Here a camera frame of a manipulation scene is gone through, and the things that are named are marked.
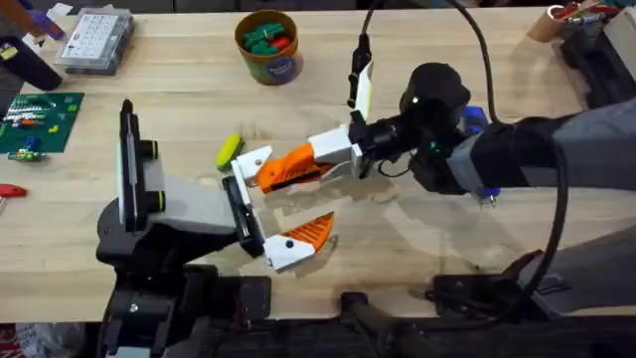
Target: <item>black mount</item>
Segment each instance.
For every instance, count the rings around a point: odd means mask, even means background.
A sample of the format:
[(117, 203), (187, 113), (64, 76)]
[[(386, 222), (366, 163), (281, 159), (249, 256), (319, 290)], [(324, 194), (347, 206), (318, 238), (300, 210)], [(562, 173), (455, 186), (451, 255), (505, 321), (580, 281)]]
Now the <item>black mount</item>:
[(190, 336), (199, 317), (266, 318), (269, 277), (222, 277), (214, 266), (187, 265), (236, 242), (252, 257), (262, 255), (263, 238), (253, 212), (242, 203), (237, 179), (223, 180), (237, 226), (232, 233), (192, 233), (154, 223), (148, 215), (164, 211), (170, 195), (146, 192), (144, 185), (144, 161), (158, 159), (158, 144), (140, 139), (129, 100), (123, 103), (120, 125), (121, 197), (104, 208), (97, 222), (97, 259), (113, 266), (117, 276), (98, 352), (105, 346), (109, 355), (116, 355), (119, 347), (130, 346), (149, 348), (151, 357), (161, 357), (167, 347)]
[[(543, 251), (525, 254), (498, 274), (440, 274), (433, 278), (426, 299), (442, 318), (486, 319), (505, 312), (521, 293), (521, 271)], [(511, 322), (548, 321), (532, 300), (510, 317)]]

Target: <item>wooden tabletop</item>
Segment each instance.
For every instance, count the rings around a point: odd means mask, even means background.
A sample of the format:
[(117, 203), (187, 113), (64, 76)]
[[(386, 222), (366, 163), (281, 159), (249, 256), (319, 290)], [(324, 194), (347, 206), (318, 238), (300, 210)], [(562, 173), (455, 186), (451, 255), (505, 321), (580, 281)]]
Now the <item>wooden tabletop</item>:
[[(489, 43), (497, 111), (506, 121), (582, 109), (576, 76), (550, 45), (524, 36), (541, 11), (471, 11)], [(349, 121), (347, 74), (364, 12), (291, 13), (305, 66), (282, 87), (264, 87), (249, 76), (233, 37), (242, 16), (137, 16), (132, 46), (115, 77), (72, 77), (59, 89), (86, 93), (66, 152), (39, 165), (0, 159), (0, 181), (30, 190), (0, 216), (0, 322), (100, 320), (114, 274), (95, 259), (95, 224), (116, 195), (124, 98), (135, 104), (142, 136), (159, 141), (166, 173), (211, 188), (220, 187), (215, 158), (230, 133), (243, 136), (246, 150), (271, 144), (281, 155)], [(398, 112), (408, 76), (425, 62), (451, 65), (472, 92), (471, 103), (486, 105), (479, 47), (456, 11), (380, 11), (371, 35), (373, 118)], [(54, 49), (47, 47), (43, 56), (52, 59)], [(404, 165), (400, 161), (395, 171)], [(253, 190), (252, 198), (268, 234), (336, 212), (330, 242), (295, 270), (277, 274), (239, 246), (198, 260), (226, 275), (270, 275), (272, 317), (335, 315), (345, 290), (365, 291), (393, 314), (425, 316), (434, 310), (422, 293), (436, 273), (497, 270), (542, 248), (555, 191), (506, 190), (496, 209), (482, 210), (468, 196), (427, 193), (409, 175), (375, 175), (266, 197)], [(634, 194), (572, 190), (562, 245), (635, 222)]]

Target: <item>cup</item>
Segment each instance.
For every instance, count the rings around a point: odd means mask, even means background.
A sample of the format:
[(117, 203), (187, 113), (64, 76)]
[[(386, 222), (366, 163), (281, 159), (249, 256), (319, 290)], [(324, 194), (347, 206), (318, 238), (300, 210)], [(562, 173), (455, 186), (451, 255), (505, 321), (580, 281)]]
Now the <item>cup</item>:
[[(243, 46), (243, 35), (258, 26), (278, 23), (285, 29), (290, 45), (277, 54), (254, 55)], [(302, 70), (302, 57), (298, 53), (298, 33), (296, 24), (286, 14), (276, 10), (260, 10), (245, 16), (235, 29), (235, 41), (249, 72), (255, 80), (264, 85), (286, 84), (298, 76)]]

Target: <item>orange plastic part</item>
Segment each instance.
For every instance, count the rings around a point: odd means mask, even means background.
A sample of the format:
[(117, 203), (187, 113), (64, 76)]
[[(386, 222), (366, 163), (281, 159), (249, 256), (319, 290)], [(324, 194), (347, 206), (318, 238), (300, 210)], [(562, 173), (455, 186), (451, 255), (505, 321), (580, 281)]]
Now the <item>orange plastic part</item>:
[(325, 245), (334, 226), (334, 213), (323, 215), (281, 235), (310, 244), (316, 253)]
[(269, 193), (296, 183), (319, 180), (333, 164), (314, 162), (314, 150), (306, 143), (282, 158), (265, 162), (258, 171), (256, 181), (263, 193)]

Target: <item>yellow object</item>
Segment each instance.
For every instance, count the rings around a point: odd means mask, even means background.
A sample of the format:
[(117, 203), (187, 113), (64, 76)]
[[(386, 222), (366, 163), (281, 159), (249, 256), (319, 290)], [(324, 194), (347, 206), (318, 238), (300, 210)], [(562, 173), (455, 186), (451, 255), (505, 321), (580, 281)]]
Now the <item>yellow object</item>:
[(226, 171), (230, 168), (230, 162), (242, 149), (243, 141), (239, 134), (232, 134), (226, 139), (217, 155), (217, 169)]
[(18, 49), (12, 46), (10, 48), (5, 49), (3, 52), (1, 52), (0, 58), (2, 58), (2, 60), (4, 61), (7, 61), (7, 60), (11, 60), (17, 54), (18, 54)]

